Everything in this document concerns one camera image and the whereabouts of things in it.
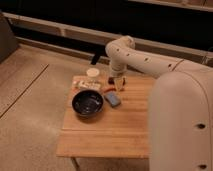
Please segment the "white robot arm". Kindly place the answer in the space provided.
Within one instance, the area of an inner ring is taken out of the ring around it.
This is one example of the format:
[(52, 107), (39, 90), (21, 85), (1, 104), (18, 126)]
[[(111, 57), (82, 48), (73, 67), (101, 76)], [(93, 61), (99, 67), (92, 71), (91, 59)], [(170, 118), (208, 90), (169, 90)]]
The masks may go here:
[(110, 75), (131, 66), (156, 79), (148, 100), (150, 171), (213, 171), (213, 68), (109, 42)]

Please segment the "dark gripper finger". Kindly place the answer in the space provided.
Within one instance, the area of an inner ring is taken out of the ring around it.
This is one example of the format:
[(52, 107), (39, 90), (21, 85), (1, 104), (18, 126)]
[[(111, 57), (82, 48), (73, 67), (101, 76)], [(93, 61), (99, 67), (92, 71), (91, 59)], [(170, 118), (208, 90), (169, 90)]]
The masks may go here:
[(123, 89), (124, 84), (125, 84), (125, 80), (123, 78), (116, 79), (115, 80), (116, 90), (121, 91)]

